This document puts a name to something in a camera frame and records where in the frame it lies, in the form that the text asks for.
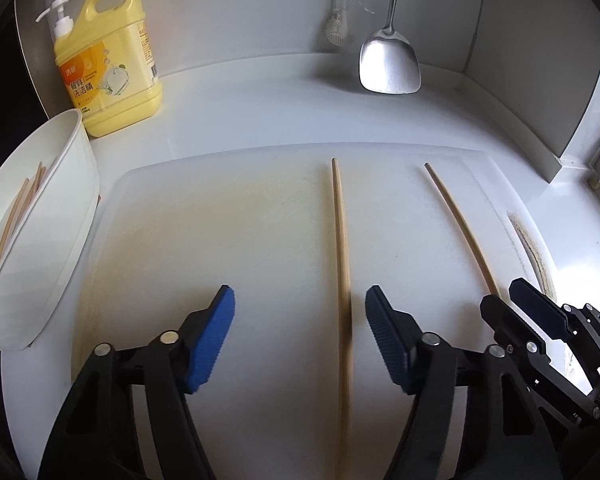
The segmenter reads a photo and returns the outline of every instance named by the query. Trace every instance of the bottle label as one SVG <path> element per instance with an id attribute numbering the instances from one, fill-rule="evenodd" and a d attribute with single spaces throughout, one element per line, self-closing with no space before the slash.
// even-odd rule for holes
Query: bottle label
<path id="1" fill-rule="evenodd" d="M 84 117 L 147 90 L 158 81 L 144 21 L 109 34 L 59 69 L 74 106 Z"/>

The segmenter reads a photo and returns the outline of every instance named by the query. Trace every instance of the soap bottle pump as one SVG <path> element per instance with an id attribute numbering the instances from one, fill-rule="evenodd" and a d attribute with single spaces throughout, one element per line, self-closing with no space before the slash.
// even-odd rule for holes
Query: soap bottle pump
<path id="1" fill-rule="evenodd" d="M 61 36 L 67 35 L 74 28 L 74 20 L 72 20 L 69 16 L 64 15 L 64 4 L 68 1 L 69 0 L 54 0 L 51 3 L 51 6 L 43 10 L 42 13 L 36 18 L 36 23 L 39 23 L 40 20 L 52 10 L 56 10 L 58 12 L 58 20 L 56 21 L 56 26 L 54 27 L 55 40 Z"/>

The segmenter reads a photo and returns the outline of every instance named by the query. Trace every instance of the white cutting board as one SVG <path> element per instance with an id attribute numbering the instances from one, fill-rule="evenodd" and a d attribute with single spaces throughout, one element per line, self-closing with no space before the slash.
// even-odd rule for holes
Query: white cutting board
<path id="1" fill-rule="evenodd" d="M 333 477 L 334 156 L 353 293 L 350 479 L 384 476 L 411 406 L 390 381 L 366 322 L 370 286 L 381 285 L 394 308 L 452 345 L 483 351 L 492 342 L 478 309 L 488 290 L 425 162 L 456 199 L 503 297 L 520 276 L 538 284 L 507 212 L 517 212 L 532 232 L 536 227 L 481 152 L 314 144 L 197 156 L 127 173 L 105 197 L 91 248 L 74 367 L 103 341 L 118 349 L 147 344 L 206 308 L 223 283 L 233 287 L 234 322 L 210 381 L 189 397 L 219 480 Z M 461 428 L 456 413 L 441 478 L 453 472 Z M 147 432 L 140 433 L 144 451 Z M 155 463 L 148 473 L 158 476 Z"/>

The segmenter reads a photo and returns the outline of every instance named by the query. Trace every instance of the scrub brush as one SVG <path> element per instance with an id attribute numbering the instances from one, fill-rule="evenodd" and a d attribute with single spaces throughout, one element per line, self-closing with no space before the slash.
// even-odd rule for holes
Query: scrub brush
<path id="1" fill-rule="evenodd" d="M 349 23 L 347 21 L 347 0 L 334 0 L 331 17 L 324 25 L 327 40 L 335 46 L 345 46 L 349 39 Z"/>

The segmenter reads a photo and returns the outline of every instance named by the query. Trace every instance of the wooden chopstick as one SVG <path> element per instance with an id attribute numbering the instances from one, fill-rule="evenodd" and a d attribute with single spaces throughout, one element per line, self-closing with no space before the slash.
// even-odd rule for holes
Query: wooden chopstick
<path id="1" fill-rule="evenodd" d="M 33 197 L 35 196 L 36 191 L 38 190 L 38 186 L 40 185 L 40 178 L 42 177 L 42 168 L 43 168 L 42 162 L 40 162 L 38 164 L 38 169 L 36 170 L 36 176 L 33 178 L 33 184 L 31 184 L 31 187 L 29 188 L 29 192 L 27 193 L 27 196 L 24 199 L 24 204 L 22 205 L 22 209 L 18 213 L 18 218 L 16 218 L 15 227 L 18 227 L 20 220 L 22 220 L 22 217 L 24 216 L 25 211 L 29 208 L 29 204 L 31 204 L 31 201 L 33 200 Z"/>
<path id="2" fill-rule="evenodd" d="M 347 222 L 342 198 L 340 168 L 336 158 L 331 159 L 333 171 L 333 203 L 336 222 L 336 257 L 338 265 L 338 436 L 336 440 L 336 480 L 344 480 L 349 461 L 351 420 L 351 381 L 353 375 L 351 317 L 351 278 L 349 273 L 349 245 Z"/>
<path id="3" fill-rule="evenodd" d="M 38 190 L 40 189 L 40 186 L 42 186 L 42 183 L 45 181 L 45 177 L 46 177 L 46 166 L 42 166 L 42 170 L 40 171 L 40 182 L 38 183 L 38 188 L 36 189 L 36 192 L 38 192 Z"/>
<path id="4" fill-rule="evenodd" d="M 58 158 L 56 157 L 51 164 L 46 168 L 45 170 L 45 174 L 43 175 L 43 178 L 40 180 L 40 186 L 42 186 L 45 183 L 45 180 L 49 178 L 49 174 L 51 173 L 51 170 L 54 168 L 54 166 L 56 165 L 56 162 L 58 161 Z"/>
<path id="5" fill-rule="evenodd" d="M 493 279 L 493 275 L 492 275 L 491 271 L 489 270 L 487 261 L 484 259 L 484 255 L 482 254 L 482 251 L 480 250 L 480 246 L 478 245 L 478 242 L 475 240 L 475 237 L 472 234 L 471 229 L 469 229 L 469 225 L 467 224 L 466 220 L 464 219 L 464 216 L 462 216 L 461 211 L 458 209 L 456 202 L 454 202 L 453 197 L 448 192 L 448 189 L 446 188 L 446 186 L 440 180 L 440 177 L 437 176 L 435 171 L 433 171 L 433 168 L 431 167 L 431 165 L 427 162 L 424 165 L 424 167 L 429 172 L 429 175 L 430 175 L 431 179 L 433 180 L 434 184 L 436 184 L 436 187 L 438 188 L 438 191 L 442 195 L 442 198 L 445 199 L 446 205 L 448 206 L 452 215 L 456 219 L 456 223 L 458 224 L 458 227 L 462 231 L 462 234 L 464 235 L 466 242 L 469 244 L 469 248 L 471 249 L 471 252 L 474 254 L 474 258 L 475 258 L 475 261 L 478 263 L 478 267 L 480 267 L 480 271 L 482 272 L 482 276 L 484 278 L 485 283 L 487 284 L 487 288 L 489 289 L 490 294 L 493 294 L 493 295 L 499 297 L 500 293 L 498 291 L 498 286 L 496 285 L 496 281 Z"/>
<path id="6" fill-rule="evenodd" d="M 7 223 L 4 225 L 4 230 L 2 231 L 2 236 L 0 237 L 0 258 L 2 257 L 2 252 L 4 251 L 4 246 L 7 241 L 8 234 L 11 230 L 11 224 L 13 223 L 14 217 L 16 216 L 16 210 L 18 209 L 18 204 L 20 204 L 20 200 L 22 200 L 22 196 L 24 195 L 24 190 L 27 189 L 29 185 L 29 179 L 24 179 L 22 186 L 20 187 L 20 191 L 16 195 L 16 199 L 13 201 L 13 205 L 11 206 L 11 211 L 9 212 L 9 216 L 7 218 Z"/>

